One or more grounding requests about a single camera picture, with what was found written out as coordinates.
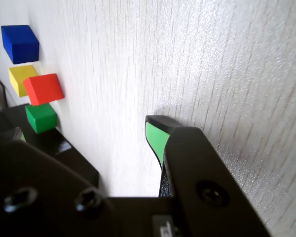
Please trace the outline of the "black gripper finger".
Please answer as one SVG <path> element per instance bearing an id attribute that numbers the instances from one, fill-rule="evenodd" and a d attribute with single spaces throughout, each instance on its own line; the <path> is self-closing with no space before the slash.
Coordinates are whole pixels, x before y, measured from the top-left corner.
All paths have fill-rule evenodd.
<path id="1" fill-rule="evenodd" d="M 145 135 L 161 166 L 159 196 L 174 200 L 174 220 L 182 236 L 269 236 L 200 128 L 148 115 Z"/>
<path id="2" fill-rule="evenodd" d="M 118 236 L 100 192 L 20 135 L 0 134 L 0 237 Z"/>

